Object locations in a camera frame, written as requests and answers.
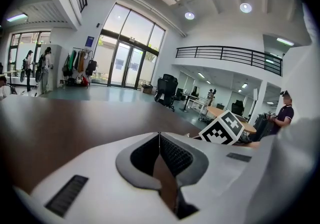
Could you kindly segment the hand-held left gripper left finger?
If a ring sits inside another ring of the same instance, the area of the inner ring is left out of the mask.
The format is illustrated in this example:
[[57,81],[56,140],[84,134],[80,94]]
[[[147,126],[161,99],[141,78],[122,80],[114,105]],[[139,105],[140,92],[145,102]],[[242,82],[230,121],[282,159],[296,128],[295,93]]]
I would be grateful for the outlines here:
[[[153,136],[155,132],[93,147],[44,178],[30,194],[16,186],[13,189],[45,224],[177,224],[179,219],[156,190],[132,186],[116,168],[120,151]],[[60,217],[45,205],[75,175],[88,180]]]

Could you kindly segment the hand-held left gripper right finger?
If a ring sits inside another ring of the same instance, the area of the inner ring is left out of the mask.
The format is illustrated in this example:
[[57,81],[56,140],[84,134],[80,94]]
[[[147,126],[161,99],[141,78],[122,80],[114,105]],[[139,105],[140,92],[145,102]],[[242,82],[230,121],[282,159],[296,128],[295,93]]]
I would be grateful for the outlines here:
[[160,154],[177,183],[177,213],[161,224],[248,224],[260,182],[255,151],[162,132]]

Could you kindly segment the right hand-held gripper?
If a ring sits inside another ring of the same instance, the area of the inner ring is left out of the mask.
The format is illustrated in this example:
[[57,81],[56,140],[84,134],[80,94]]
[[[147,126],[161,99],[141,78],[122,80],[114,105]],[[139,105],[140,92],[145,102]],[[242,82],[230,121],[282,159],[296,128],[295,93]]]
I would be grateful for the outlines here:
[[202,140],[221,144],[233,145],[236,143],[244,131],[244,125],[229,110],[216,117],[199,136]]

